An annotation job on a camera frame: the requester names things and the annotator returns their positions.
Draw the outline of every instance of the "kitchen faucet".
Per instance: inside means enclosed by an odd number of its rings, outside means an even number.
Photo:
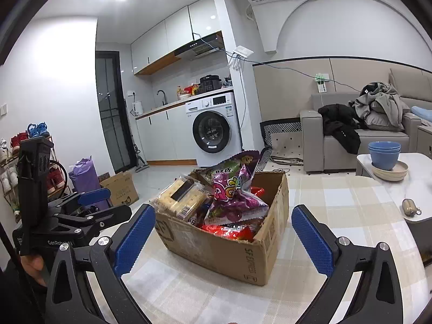
[[[162,106],[168,104],[168,101],[166,100],[166,93],[165,93],[165,91],[159,90],[156,95],[159,95],[159,92],[163,93],[163,98],[165,99],[165,102],[162,100]]]

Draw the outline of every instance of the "beige plate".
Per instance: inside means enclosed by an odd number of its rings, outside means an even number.
[[[391,171],[385,171],[383,169],[378,169],[372,165],[372,172],[383,180],[387,181],[400,181],[405,178],[408,173],[408,165],[404,162],[397,161],[395,167]]]

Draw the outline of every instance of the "gray sofa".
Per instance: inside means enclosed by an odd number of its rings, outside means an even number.
[[[398,90],[402,100],[409,105],[432,109],[432,75],[422,75],[405,70],[390,69],[389,82]],[[338,171],[355,169],[355,154],[349,154],[332,136],[324,136],[322,117],[317,112],[324,105],[348,104],[355,100],[359,93],[326,93],[312,95],[313,110],[300,112],[303,132],[303,159],[306,172]],[[368,145],[373,141],[395,141],[402,146],[402,152],[416,152],[417,127],[421,119],[412,113],[403,116],[404,132],[382,130],[357,130],[361,144],[359,154],[369,153]]]

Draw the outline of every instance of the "washing machine door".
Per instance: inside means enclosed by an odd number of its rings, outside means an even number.
[[[231,128],[220,113],[206,111],[200,113],[192,127],[195,142],[207,153],[221,152],[230,141]]]

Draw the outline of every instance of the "sofa armrest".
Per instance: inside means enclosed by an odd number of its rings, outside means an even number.
[[[422,120],[414,113],[406,113],[402,117],[402,125],[405,128],[405,134],[410,137],[408,152],[417,152],[417,127],[422,125]]]
[[[306,172],[324,170],[323,119],[312,110],[300,112],[303,132],[303,161]]]

